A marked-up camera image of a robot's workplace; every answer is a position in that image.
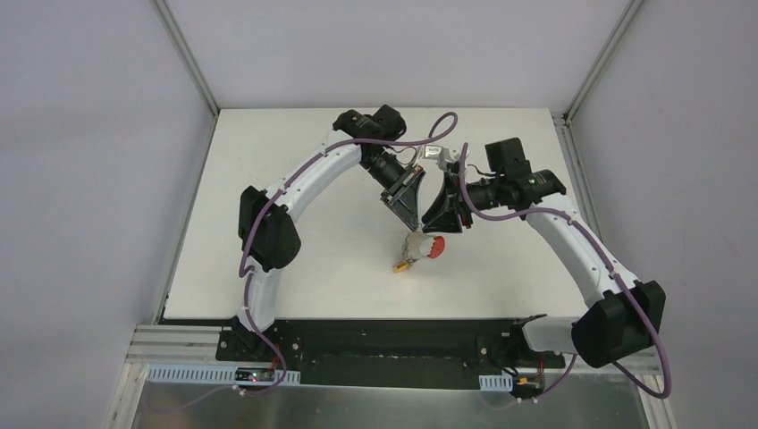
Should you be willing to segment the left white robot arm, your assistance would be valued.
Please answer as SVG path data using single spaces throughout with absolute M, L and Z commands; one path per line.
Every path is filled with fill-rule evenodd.
M 338 177 L 355 166 L 379 183 L 387 206 L 411 229 L 418 227 L 417 202 L 404 203 L 423 173 L 403 164 L 398 147 L 418 149 L 437 141 L 430 133 L 406 141 L 407 124 L 401 114 L 382 105 L 373 114 L 356 110 L 341 113 L 309 157 L 280 180 L 264 189 L 249 186 L 240 195 L 238 235 L 242 256 L 239 276 L 244 279 L 238 318 L 244 331 L 238 348 L 251 361 L 266 359 L 273 338 L 265 330 L 274 320 L 274 301 L 282 270 L 301 249 L 296 223 L 310 204 Z

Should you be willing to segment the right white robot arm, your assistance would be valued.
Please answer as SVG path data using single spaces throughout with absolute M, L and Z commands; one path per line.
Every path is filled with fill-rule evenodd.
M 520 218 L 550 246 L 579 289 L 587 307 L 577 318 L 539 316 L 523 322 L 509 339 L 512 362 L 530 366 L 544 351 L 579 355 L 589 366 L 616 365 L 622 358 L 654 348 L 666 357 L 659 336 L 666 295 L 655 281 L 641 282 L 590 230 L 566 187 L 549 170 L 535 171 L 518 138 L 486 145 L 490 171 L 465 180 L 466 155 L 426 145 L 424 159 L 443 172 L 438 197 L 422 217 L 424 232 L 458 233 L 478 217 Z M 510 214 L 496 216 L 494 208 Z

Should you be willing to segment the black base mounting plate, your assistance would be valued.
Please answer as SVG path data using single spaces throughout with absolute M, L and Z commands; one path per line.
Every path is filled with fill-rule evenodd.
M 525 320 L 279 319 L 260 335 L 234 317 L 219 361 L 261 362 L 305 385 L 474 390 L 486 376 L 565 369 L 568 353 L 533 351 Z

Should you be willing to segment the yellow tag key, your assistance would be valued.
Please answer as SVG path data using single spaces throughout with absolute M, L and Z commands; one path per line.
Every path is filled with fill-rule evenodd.
M 402 273 L 410 269 L 417 261 L 416 260 L 402 260 L 395 264 L 392 268 L 394 273 Z

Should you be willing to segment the grey red keyring holder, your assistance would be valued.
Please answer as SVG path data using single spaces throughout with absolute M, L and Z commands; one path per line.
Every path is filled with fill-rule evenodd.
M 442 235 L 425 233 L 421 230 L 409 232 L 401 246 L 400 265 L 413 265 L 422 259 L 436 259 L 446 248 Z

